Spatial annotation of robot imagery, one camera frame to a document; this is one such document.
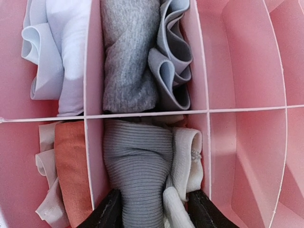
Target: orange cloth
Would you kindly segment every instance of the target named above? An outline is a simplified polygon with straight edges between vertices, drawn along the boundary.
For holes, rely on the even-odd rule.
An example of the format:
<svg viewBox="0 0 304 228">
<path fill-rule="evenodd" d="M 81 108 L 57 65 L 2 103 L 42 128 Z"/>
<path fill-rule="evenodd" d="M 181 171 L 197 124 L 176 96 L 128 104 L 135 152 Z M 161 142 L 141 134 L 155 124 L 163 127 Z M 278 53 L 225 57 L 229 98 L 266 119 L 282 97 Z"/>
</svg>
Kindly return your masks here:
<svg viewBox="0 0 304 228">
<path fill-rule="evenodd" d="M 84 122 L 55 126 L 55 161 L 62 198 L 71 227 L 81 224 L 93 211 L 86 164 Z"/>
</svg>

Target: white fabric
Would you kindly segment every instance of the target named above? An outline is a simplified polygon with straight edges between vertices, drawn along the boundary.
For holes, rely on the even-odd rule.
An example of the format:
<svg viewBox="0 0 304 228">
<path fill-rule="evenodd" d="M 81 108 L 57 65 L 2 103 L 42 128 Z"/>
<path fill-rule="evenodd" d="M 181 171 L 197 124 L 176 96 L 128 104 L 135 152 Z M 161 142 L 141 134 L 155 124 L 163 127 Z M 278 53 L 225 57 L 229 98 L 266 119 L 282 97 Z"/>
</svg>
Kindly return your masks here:
<svg viewBox="0 0 304 228">
<path fill-rule="evenodd" d="M 53 228 L 69 226 L 66 209 L 56 172 L 54 139 L 55 126 L 59 122 L 39 126 L 40 153 L 36 154 L 38 172 L 47 178 L 49 191 L 36 213 Z"/>
<path fill-rule="evenodd" d="M 46 0 L 47 20 L 65 69 L 58 116 L 83 112 L 85 48 L 91 0 Z"/>
<path fill-rule="evenodd" d="M 33 100 L 57 100 L 62 90 L 62 60 L 47 22 L 45 0 L 28 0 L 21 56 L 38 65 L 30 91 Z"/>
<path fill-rule="evenodd" d="M 195 129 L 175 127 L 173 138 L 172 183 L 180 199 L 186 202 L 186 193 L 199 190 L 203 179 L 203 167 L 200 162 L 202 135 Z"/>
<path fill-rule="evenodd" d="M 66 228 L 69 226 L 58 178 L 48 191 L 42 204 L 37 208 L 36 213 L 41 220 L 45 220 L 53 228 Z"/>
<path fill-rule="evenodd" d="M 163 192 L 165 228 L 195 228 L 174 187 Z"/>
</svg>

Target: gray fabric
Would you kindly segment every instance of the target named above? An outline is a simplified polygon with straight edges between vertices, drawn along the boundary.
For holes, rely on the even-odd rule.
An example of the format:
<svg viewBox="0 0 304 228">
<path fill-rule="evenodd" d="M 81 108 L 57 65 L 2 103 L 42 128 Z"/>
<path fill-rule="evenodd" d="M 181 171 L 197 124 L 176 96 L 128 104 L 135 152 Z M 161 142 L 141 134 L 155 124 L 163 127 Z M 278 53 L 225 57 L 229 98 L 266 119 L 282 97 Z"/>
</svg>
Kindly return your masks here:
<svg viewBox="0 0 304 228">
<path fill-rule="evenodd" d="M 190 0 L 166 0 L 161 5 L 161 22 L 157 36 L 159 50 L 175 66 L 177 76 L 192 62 L 191 48 L 180 32 L 180 19 L 190 7 Z"/>
<path fill-rule="evenodd" d="M 159 108 L 165 111 L 188 110 L 190 96 L 187 86 L 183 84 L 173 90 L 173 63 L 155 48 L 149 52 L 148 63 L 160 92 Z"/>
<path fill-rule="evenodd" d="M 162 192 L 173 158 L 172 133 L 161 127 L 105 121 L 104 161 L 123 197 L 124 228 L 162 228 Z"/>
<path fill-rule="evenodd" d="M 157 89 L 147 67 L 160 23 L 160 0 L 102 0 L 106 49 L 103 110 L 153 109 Z"/>
</svg>

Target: gray ribbed sock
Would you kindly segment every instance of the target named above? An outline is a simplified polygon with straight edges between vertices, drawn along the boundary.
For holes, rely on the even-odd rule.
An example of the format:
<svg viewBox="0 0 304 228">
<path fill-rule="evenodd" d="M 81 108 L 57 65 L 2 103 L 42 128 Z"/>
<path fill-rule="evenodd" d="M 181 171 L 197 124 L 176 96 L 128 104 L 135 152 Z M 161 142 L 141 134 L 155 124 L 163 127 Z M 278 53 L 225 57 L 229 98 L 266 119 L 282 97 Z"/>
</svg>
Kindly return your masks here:
<svg viewBox="0 0 304 228">
<path fill-rule="evenodd" d="M 162 192 L 173 159 L 172 133 L 161 127 L 106 120 L 104 161 L 123 196 L 124 228 L 162 228 Z"/>
<path fill-rule="evenodd" d="M 103 109 L 134 113 L 153 109 L 157 89 L 147 67 L 156 43 L 159 0 L 102 0 L 106 48 Z"/>
</svg>

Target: pink plastic wall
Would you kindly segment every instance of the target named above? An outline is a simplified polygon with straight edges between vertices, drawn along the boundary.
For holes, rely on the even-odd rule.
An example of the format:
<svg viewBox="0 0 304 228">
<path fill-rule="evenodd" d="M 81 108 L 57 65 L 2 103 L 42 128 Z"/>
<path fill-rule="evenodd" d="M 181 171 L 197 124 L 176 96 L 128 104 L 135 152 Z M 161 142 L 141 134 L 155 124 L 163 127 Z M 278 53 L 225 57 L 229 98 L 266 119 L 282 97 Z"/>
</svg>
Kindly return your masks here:
<svg viewBox="0 0 304 228">
<path fill-rule="evenodd" d="M 85 115 L 78 117 L 86 124 L 92 204 L 110 189 L 102 154 L 104 118 L 188 114 L 189 127 L 203 134 L 202 189 L 218 208 L 241 228 L 302 228 L 303 5 L 303 0 L 191 0 L 181 23 L 194 57 L 191 110 L 103 115 L 100 3 L 92 0 Z M 55 117 L 57 101 L 30 100 L 36 67 L 20 56 L 25 6 L 0 0 L 0 211 L 9 227 L 43 228 L 48 225 L 35 213 L 48 188 L 34 161 L 38 125 L 63 118 Z"/>
</svg>

